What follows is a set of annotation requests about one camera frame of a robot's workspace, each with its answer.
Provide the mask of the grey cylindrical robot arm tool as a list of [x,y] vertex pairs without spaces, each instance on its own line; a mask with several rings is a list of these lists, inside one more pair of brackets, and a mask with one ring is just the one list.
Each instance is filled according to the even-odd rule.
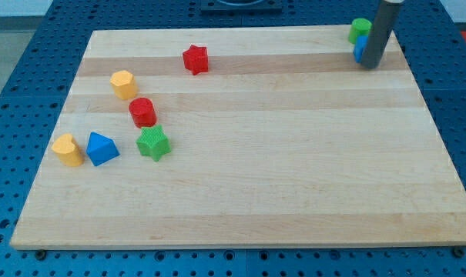
[[374,69],[379,66],[404,0],[380,0],[360,63]]

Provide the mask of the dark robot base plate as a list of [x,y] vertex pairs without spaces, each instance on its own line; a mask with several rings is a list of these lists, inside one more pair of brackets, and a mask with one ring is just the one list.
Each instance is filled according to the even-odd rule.
[[202,14],[216,12],[280,12],[282,0],[201,0]]

